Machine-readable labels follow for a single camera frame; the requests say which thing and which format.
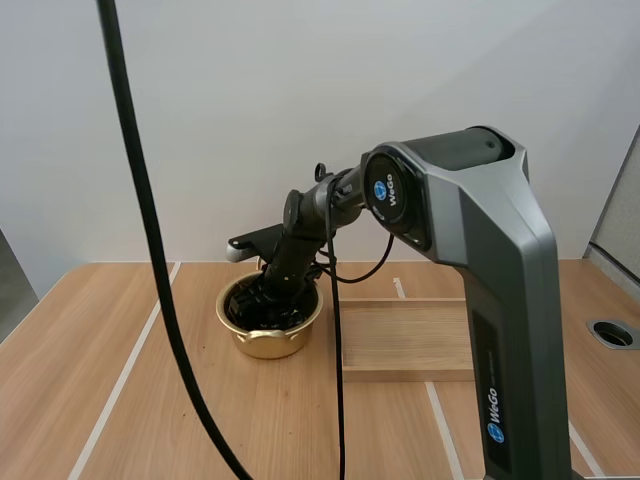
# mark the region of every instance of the white wall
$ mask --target white wall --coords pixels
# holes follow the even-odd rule
[[[171,259],[222,260],[318,161],[475,124],[529,148],[560,254],[579,257],[640,123],[633,0],[119,8]],[[82,262],[146,258],[94,3],[2,2],[0,65],[0,228],[36,292]],[[372,260],[385,242],[367,219],[337,249]]]

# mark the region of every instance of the white line marking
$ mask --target white line marking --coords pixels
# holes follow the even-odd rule
[[[398,292],[398,298],[407,298],[404,294],[404,289],[402,288],[402,283],[400,283],[399,278],[394,278],[393,283],[396,284],[396,291]]]
[[[433,414],[438,422],[438,429],[440,430],[440,436],[442,437],[442,444],[444,450],[447,453],[447,459],[449,460],[449,466],[451,467],[451,474],[453,480],[464,480],[462,474],[462,467],[460,467],[460,460],[458,459],[458,453],[456,447],[453,444],[453,438],[451,438],[451,431],[449,431],[449,425],[447,425],[447,419],[444,417],[442,406],[440,405],[440,399],[438,398],[438,392],[433,382],[425,382],[427,386],[427,393],[429,394],[429,400],[431,400],[431,408]]]
[[[171,270],[171,274],[169,275],[169,283],[173,283],[173,280],[176,278],[176,275],[178,274],[178,270],[180,270],[180,262],[174,263],[173,269]],[[129,354],[127,363],[124,364],[124,368],[122,369],[122,372],[118,377],[118,381],[113,386],[113,390],[111,390],[111,395],[109,395],[109,398],[107,399],[107,403],[104,405],[104,408],[102,409],[102,413],[98,417],[98,421],[96,422],[95,426],[93,427],[93,430],[91,431],[91,434],[89,435],[89,438],[87,439],[87,443],[85,443],[84,448],[82,449],[82,452],[80,452],[78,461],[73,467],[73,470],[71,470],[68,480],[78,480],[78,478],[80,478],[80,475],[82,474],[82,470],[84,469],[84,466],[87,464],[87,461],[91,456],[91,452],[93,451],[93,448],[96,446],[96,443],[98,443],[98,438],[100,438],[100,434],[102,433],[104,426],[107,424],[107,420],[109,420],[109,415],[111,415],[111,411],[113,410],[113,407],[116,404],[116,401],[118,400],[118,397],[122,392],[122,389],[124,388],[124,384],[126,383],[127,378],[129,378],[129,374],[131,373],[131,370],[133,370],[133,366],[135,365],[136,360],[138,359],[138,355],[140,354],[140,351],[144,346],[144,342],[147,340],[147,337],[149,336],[149,332],[151,331],[151,327],[153,327],[153,324],[156,320],[156,317],[158,316],[158,313],[160,313],[160,300],[156,301],[156,304],[154,305],[153,310],[151,310],[151,314],[147,319],[147,323],[145,323],[142,331],[140,332],[140,336],[138,337],[136,344],[133,346],[133,350],[131,350],[131,354]]]
[[[600,465],[598,465],[598,462],[596,462],[596,459],[589,451],[589,448],[582,440],[582,437],[580,436],[578,431],[573,427],[571,421],[569,421],[569,436],[571,437],[571,440],[573,440],[573,443],[575,443],[578,451],[582,455],[582,458],[584,458],[584,461],[587,462],[587,465],[589,466],[593,474],[596,477],[605,477],[605,474],[600,468]]]

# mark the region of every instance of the wooden board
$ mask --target wooden board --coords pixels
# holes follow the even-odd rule
[[[2,342],[0,478],[67,478],[156,300],[149,265],[86,265]]]
[[[464,299],[340,302],[345,382],[473,381]]]
[[[339,272],[355,277],[371,266],[341,264]],[[155,302],[148,267],[84,268],[61,281],[0,346],[2,479],[67,479]],[[251,268],[183,265],[174,282],[207,404],[257,480],[336,478],[331,315],[323,313],[312,343],[288,359],[263,363],[238,354],[212,321],[213,303],[222,285]],[[453,269],[422,262],[389,263],[367,282],[341,285],[340,294],[393,297],[394,279],[408,297],[463,294]],[[599,342],[582,329],[592,316],[637,325],[640,306],[588,262],[561,262],[561,282],[571,420],[605,473],[638,475],[640,382],[631,380],[640,365],[616,355],[621,352],[592,350],[589,342]],[[329,303],[327,279],[321,283]],[[435,385],[464,477],[482,478],[473,384]],[[347,383],[344,393],[347,478],[452,478],[423,384]],[[591,476],[573,443],[571,453],[574,468]],[[195,418],[160,318],[82,478],[233,478]]]

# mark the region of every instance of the bowl handle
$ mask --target bowl handle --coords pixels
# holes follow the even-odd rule
[[[238,340],[242,343],[251,343],[259,338],[285,338],[282,330],[252,330],[247,335],[238,335]]]

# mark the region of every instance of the blue circular logo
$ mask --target blue circular logo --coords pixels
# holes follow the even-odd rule
[[[387,198],[387,187],[384,186],[384,183],[378,180],[373,186],[373,193],[375,193],[378,200],[383,201]]]
[[[491,438],[493,438],[496,442],[504,443],[504,434],[502,433],[502,430],[500,430],[500,427],[498,427],[494,423],[490,423],[487,426],[487,430],[489,430],[489,435],[491,435]]]

